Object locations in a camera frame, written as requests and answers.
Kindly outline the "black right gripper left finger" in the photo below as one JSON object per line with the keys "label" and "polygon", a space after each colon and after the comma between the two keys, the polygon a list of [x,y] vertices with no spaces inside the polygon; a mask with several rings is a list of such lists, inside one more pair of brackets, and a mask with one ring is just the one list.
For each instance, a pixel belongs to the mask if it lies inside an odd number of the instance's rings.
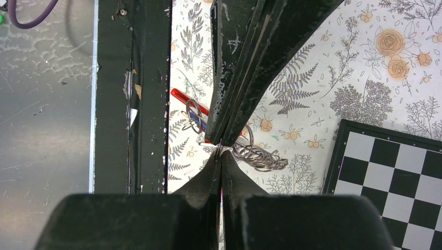
{"label": "black right gripper left finger", "polygon": [[218,249],[220,150],[171,194],[74,194],[35,249]]}

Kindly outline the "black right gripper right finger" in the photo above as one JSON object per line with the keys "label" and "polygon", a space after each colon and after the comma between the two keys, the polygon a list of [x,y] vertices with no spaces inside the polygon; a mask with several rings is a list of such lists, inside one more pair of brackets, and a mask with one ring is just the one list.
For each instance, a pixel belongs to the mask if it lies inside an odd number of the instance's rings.
{"label": "black right gripper right finger", "polygon": [[354,195],[269,195],[220,158],[226,249],[392,249],[374,205]]}

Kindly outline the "key with blue tag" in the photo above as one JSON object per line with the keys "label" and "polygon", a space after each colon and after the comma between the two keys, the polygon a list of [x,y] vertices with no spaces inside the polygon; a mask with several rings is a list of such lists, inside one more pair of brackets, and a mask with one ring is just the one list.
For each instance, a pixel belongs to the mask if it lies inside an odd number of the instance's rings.
{"label": "key with blue tag", "polygon": [[186,111],[188,121],[184,123],[181,128],[183,131],[192,129],[196,134],[201,134],[206,131],[209,110],[196,102],[194,99],[186,101]]}

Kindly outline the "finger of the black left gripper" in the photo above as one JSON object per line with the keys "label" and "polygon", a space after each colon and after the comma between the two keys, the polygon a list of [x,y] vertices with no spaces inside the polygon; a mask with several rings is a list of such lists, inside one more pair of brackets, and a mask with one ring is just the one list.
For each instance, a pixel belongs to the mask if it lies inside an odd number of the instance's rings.
{"label": "finger of the black left gripper", "polygon": [[339,5],[329,0],[265,1],[240,54],[221,145],[234,144],[271,82]]}
{"label": "finger of the black left gripper", "polygon": [[205,139],[218,144],[228,121],[235,89],[234,74],[254,17],[265,1],[214,1],[211,7],[213,94]]}

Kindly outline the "metal keyring holder red handle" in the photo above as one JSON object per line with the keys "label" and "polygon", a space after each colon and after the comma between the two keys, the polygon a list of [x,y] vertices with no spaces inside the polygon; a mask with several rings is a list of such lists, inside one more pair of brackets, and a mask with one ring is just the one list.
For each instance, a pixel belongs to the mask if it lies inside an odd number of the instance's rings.
{"label": "metal keyring holder red handle", "polygon": [[[185,104],[192,99],[184,92],[173,88],[171,95]],[[269,152],[254,143],[254,136],[251,128],[246,125],[236,142],[230,147],[236,160],[242,161],[259,172],[270,172],[283,170],[288,166],[288,160],[279,156],[277,150]]]}

